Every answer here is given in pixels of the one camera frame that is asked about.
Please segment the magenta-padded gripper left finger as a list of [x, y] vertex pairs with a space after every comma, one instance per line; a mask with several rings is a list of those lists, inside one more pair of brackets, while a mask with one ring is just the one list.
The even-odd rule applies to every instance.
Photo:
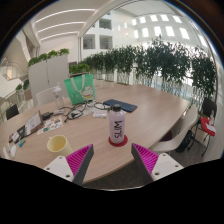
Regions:
[[67, 157], [58, 156], [44, 170], [81, 186], [93, 155], [94, 147], [90, 144]]

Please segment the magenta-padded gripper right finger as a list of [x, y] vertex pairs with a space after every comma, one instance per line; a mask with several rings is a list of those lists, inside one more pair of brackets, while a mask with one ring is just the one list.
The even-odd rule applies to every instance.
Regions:
[[131, 153], [145, 185], [183, 169], [167, 153], [157, 154], [135, 143], [131, 145]]

